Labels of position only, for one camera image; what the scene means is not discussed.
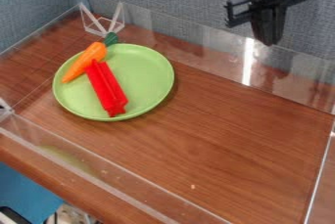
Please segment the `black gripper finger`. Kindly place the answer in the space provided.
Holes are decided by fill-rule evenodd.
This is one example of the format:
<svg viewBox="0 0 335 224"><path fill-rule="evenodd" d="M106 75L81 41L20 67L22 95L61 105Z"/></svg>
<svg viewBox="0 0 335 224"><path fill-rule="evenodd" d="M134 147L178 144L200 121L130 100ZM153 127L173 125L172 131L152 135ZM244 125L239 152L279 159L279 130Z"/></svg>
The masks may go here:
<svg viewBox="0 0 335 224"><path fill-rule="evenodd" d="M274 8L272 14L272 43L276 44L283 37L286 25L287 7L278 6Z"/></svg>
<svg viewBox="0 0 335 224"><path fill-rule="evenodd" d="M264 45L271 46L272 40L272 10L263 9L255 11L251 16L251 27L255 39L259 40Z"/></svg>

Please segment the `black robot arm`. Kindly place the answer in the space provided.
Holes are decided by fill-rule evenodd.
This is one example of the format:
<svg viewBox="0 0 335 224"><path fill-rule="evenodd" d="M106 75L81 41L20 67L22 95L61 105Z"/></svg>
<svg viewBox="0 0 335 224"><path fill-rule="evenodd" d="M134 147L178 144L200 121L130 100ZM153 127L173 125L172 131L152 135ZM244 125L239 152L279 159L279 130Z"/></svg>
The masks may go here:
<svg viewBox="0 0 335 224"><path fill-rule="evenodd" d="M264 45L278 44L283 37L287 10L307 0L227 1L227 26L251 23L254 37Z"/></svg>

